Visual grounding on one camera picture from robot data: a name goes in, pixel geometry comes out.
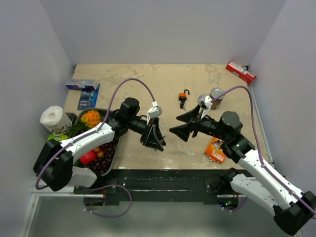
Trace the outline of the orange black padlock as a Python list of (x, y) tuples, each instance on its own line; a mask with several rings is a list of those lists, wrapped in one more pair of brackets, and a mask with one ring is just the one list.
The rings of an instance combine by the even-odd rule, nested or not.
[(185, 102), (188, 95), (190, 95), (190, 91), (188, 89), (185, 89), (182, 93), (179, 93), (178, 100), (181, 102)]

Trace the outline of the brass padlock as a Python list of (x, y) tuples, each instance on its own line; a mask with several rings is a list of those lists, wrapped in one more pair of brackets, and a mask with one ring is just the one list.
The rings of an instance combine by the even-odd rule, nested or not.
[(163, 138), (159, 141), (159, 143), (160, 143), (162, 146), (165, 146), (165, 145), (166, 145), (165, 136), (163, 136)]

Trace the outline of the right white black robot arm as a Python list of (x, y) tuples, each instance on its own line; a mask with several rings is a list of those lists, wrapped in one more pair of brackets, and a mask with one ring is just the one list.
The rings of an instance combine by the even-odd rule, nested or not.
[(200, 112), (200, 106), (177, 116), (183, 125), (170, 128), (170, 132), (183, 141), (201, 132), (223, 141), (221, 149), (227, 158), (243, 167), (255, 179), (236, 173), (220, 181), (226, 194), (233, 191), (245, 195), (272, 214), (275, 223), (286, 234), (294, 236), (316, 216), (316, 196), (302, 191), (287, 181), (267, 161), (258, 148), (242, 135), (243, 127), (235, 112), (224, 112), (219, 121)]

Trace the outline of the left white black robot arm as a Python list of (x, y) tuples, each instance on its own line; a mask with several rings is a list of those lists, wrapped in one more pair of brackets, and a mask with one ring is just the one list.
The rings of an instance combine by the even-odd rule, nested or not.
[(88, 168), (75, 167), (74, 163), (94, 148), (123, 136), (128, 130), (141, 135), (143, 146), (163, 151), (166, 143), (159, 129), (161, 107), (154, 101), (146, 119), (137, 115), (139, 110), (137, 99), (126, 98), (119, 109), (107, 110), (105, 120), (88, 131), (60, 142), (54, 139), (46, 141), (33, 166), (38, 180), (43, 180), (54, 192), (68, 184), (84, 186), (92, 194), (100, 192), (102, 181), (98, 175)]

